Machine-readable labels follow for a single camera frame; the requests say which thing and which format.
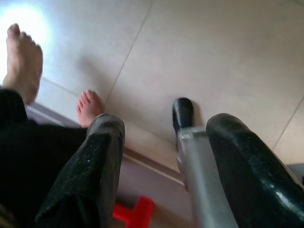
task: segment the pant leg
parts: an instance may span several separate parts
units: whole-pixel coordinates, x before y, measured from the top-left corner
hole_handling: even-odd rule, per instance
[[[86,129],[37,125],[21,97],[0,90],[0,202],[20,227],[31,227],[58,173],[86,138]]]
[[[123,146],[123,122],[111,114],[96,118],[86,140],[55,180],[37,214],[35,228],[108,227]]]

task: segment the tiled floor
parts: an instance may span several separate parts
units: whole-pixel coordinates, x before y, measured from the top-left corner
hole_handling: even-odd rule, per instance
[[[304,162],[301,0],[2,0],[3,76],[13,22],[44,50],[37,101],[77,120],[79,93],[96,90],[150,159],[177,169],[171,105],[187,96],[199,123],[233,114],[283,162]]]

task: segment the red object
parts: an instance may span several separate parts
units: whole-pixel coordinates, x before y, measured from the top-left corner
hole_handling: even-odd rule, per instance
[[[141,196],[133,210],[115,204],[113,218],[126,222],[126,228],[148,228],[153,211],[153,201]]]

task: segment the bare foot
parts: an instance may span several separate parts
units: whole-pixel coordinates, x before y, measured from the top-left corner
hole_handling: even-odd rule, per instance
[[[25,32],[20,33],[18,24],[8,29],[8,74],[3,88],[19,93],[28,105],[35,100],[42,74],[42,50]]]
[[[100,98],[95,92],[88,90],[81,93],[77,103],[77,114],[82,127],[88,127],[103,112]]]

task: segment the black pants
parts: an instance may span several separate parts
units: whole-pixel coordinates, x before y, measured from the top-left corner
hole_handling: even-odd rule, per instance
[[[99,124],[98,128],[103,125],[109,125],[108,120],[111,120],[111,117],[106,121],[104,120],[105,118],[103,117],[102,123]],[[100,160],[99,163],[95,163],[95,166],[101,167],[99,176],[95,174],[95,182],[97,182],[97,179],[100,180],[105,174],[103,167],[109,162],[107,156],[110,154],[109,151],[113,150],[113,148],[118,151],[114,161],[116,169],[112,176],[110,175],[112,184],[110,189],[113,194],[110,198],[112,198],[111,203],[113,204],[124,143],[123,124],[117,119],[115,121],[113,121],[114,124],[110,125],[109,129],[106,128],[107,132],[96,134],[96,127],[93,127],[93,133],[88,139],[86,138],[86,129],[38,125],[28,120],[21,97],[15,92],[0,90],[0,202],[14,213],[20,227],[33,226],[35,216],[50,189],[53,192],[58,191],[61,196],[66,197],[57,199],[54,194],[51,195],[45,202],[45,205],[49,204],[46,208],[51,208],[51,210],[42,208],[40,217],[36,221],[38,224],[40,221],[44,223],[44,227],[60,227],[62,217],[65,217],[64,213],[69,211],[68,208],[71,205],[79,203],[77,188],[73,186],[77,180],[71,175],[81,176],[77,173],[79,168],[74,163],[82,156],[82,151],[87,154],[92,153],[94,150],[96,151],[96,149],[101,151],[98,156],[103,157],[100,159],[94,158],[95,160]],[[78,155],[76,157],[74,155],[74,161],[66,165],[76,151]],[[61,178],[61,180],[59,182],[64,178],[73,180],[70,182],[65,181],[69,183],[65,186],[66,189],[58,189],[58,187],[53,186],[60,171],[58,178]],[[100,193],[102,192],[100,191],[101,187],[108,188],[106,185],[99,186],[97,183],[96,186],[89,186],[87,192],[86,189],[79,190],[85,198],[83,201],[80,200],[81,206],[88,205],[88,207],[91,207],[94,204],[94,207],[101,207],[100,204],[103,204],[103,201],[100,200],[107,198],[106,196],[101,197],[101,195],[109,194],[108,192]],[[98,209],[99,219],[104,219],[108,222],[112,209],[113,206],[111,205],[107,210]],[[49,226],[45,225],[45,223],[50,224],[51,221],[56,220],[56,217],[56,223],[52,223]]]

